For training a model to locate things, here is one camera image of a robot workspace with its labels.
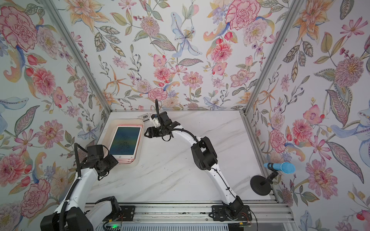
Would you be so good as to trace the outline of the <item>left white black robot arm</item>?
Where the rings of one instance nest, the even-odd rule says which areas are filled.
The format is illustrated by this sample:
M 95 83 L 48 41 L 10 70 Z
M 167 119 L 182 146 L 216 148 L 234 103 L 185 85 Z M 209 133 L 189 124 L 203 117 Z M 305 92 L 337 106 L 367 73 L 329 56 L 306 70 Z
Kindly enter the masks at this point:
M 121 217 L 114 196 L 98 200 L 91 210 L 85 211 L 92 186 L 109 174 L 118 164 L 117 159 L 101 144 L 84 149 L 75 143 L 74 151 L 77 176 L 61 205 L 42 219 L 42 231 L 94 231 L 103 220 L 110 222 Z

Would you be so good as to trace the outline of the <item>blue microphone on stand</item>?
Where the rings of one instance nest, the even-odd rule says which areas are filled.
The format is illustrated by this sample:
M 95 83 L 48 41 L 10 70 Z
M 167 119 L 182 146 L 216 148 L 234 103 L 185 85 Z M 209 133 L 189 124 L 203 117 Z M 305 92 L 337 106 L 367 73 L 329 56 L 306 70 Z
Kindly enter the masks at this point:
M 272 171 L 266 178 L 263 176 L 253 176 L 250 181 L 251 189 L 258 195 L 266 196 L 271 192 L 273 179 L 276 178 L 279 172 L 284 174 L 293 174 L 296 171 L 295 165 L 289 162 L 283 163 L 265 163 L 264 167 Z

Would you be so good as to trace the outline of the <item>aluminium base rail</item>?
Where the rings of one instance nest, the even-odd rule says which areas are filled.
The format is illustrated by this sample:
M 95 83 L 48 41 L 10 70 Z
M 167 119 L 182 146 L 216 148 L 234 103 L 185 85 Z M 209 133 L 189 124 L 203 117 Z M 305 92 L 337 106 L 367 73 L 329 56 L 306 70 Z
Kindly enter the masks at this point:
M 253 223 L 294 223 L 293 213 L 286 204 L 274 201 L 244 201 L 250 207 Z M 211 223 L 210 203 L 119 203 L 134 206 L 134 223 Z

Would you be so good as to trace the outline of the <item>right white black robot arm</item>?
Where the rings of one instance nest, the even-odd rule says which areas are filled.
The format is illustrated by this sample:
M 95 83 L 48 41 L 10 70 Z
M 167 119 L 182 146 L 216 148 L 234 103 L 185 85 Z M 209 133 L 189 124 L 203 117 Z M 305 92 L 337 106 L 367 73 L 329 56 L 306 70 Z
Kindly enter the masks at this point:
M 208 174 L 218 190 L 222 204 L 212 206 L 208 214 L 213 221 L 240 221 L 251 222 L 252 212 L 249 206 L 244 205 L 242 199 L 232 190 L 227 183 L 221 168 L 218 165 L 216 151 L 208 137 L 198 138 L 185 130 L 177 121 L 172 121 L 167 112 L 157 112 L 145 116 L 144 120 L 153 123 L 153 127 L 146 129 L 144 134 L 147 138 L 182 138 L 190 143 L 190 149 L 196 167 Z

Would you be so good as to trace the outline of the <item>cream plastic storage box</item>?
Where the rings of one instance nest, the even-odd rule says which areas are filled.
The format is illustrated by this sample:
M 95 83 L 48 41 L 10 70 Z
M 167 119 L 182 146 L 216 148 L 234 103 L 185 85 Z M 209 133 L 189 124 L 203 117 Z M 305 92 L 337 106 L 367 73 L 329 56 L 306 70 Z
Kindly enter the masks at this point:
M 114 132 L 115 132 L 117 126 L 120 125 L 120 124 L 123 124 L 123 125 L 142 125 L 143 126 L 141 140 L 140 140 L 140 146 L 139 146 L 139 149 L 138 149 L 138 156 L 137 156 L 136 160 L 134 161 L 133 164 L 130 164 L 130 165 L 120 164 L 121 166 L 124 166 L 124 167 L 134 167 L 139 162 L 141 149 L 142 149 L 142 141 L 144 139 L 144 122 L 143 121 L 141 121 L 139 119 L 115 119 L 115 120 L 111 121 L 108 124 L 107 130 L 104 134 L 104 137 L 101 141 L 101 144 L 105 145 L 109 149 L 109 145 L 112 141 Z

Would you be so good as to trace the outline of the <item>pink writing tablet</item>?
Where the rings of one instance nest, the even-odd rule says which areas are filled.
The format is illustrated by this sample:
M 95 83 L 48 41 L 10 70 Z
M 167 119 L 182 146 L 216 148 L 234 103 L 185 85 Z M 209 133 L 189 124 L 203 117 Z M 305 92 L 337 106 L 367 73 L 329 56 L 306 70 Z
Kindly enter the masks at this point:
M 136 160 L 142 129 L 142 125 L 117 126 L 109 145 L 109 154 L 113 155 L 119 164 L 130 165 Z

